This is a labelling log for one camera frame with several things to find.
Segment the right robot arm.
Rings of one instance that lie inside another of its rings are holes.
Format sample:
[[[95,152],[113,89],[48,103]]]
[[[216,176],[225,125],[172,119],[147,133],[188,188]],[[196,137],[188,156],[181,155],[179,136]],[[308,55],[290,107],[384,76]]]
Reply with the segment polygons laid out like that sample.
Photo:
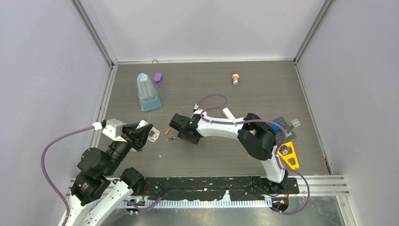
[[[278,157],[279,144],[270,123],[254,113],[236,119],[214,118],[197,110],[191,117],[175,114],[169,126],[182,140],[198,144],[203,137],[224,137],[238,140],[249,156],[259,160],[266,172],[268,186],[274,193],[287,188],[288,171]]]

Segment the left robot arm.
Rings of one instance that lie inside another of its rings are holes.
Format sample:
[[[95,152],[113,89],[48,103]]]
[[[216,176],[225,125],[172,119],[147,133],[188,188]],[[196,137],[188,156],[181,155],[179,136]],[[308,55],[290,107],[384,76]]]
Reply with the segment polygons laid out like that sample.
[[[130,195],[144,194],[145,177],[134,168],[123,171],[114,188],[105,194],[112,176],[127,154],[143,150],[147,141],[156,142],[160,136],[151,123],[145,120],[126,124],[117,119],[93,124],[112,140],[106,151],[88,148],[77,167],[80,170],[71,187],[66,226],[99,226],[114,209]]]

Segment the white remote control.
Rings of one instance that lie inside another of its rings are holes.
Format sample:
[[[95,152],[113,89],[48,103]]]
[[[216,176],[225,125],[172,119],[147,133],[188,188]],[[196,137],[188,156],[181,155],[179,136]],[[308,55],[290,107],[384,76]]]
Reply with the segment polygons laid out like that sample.
[[[157,141],[159,136],[160,136],[160,131],[155,127],[152,127],[148,135],[148,140],[154,143]]]

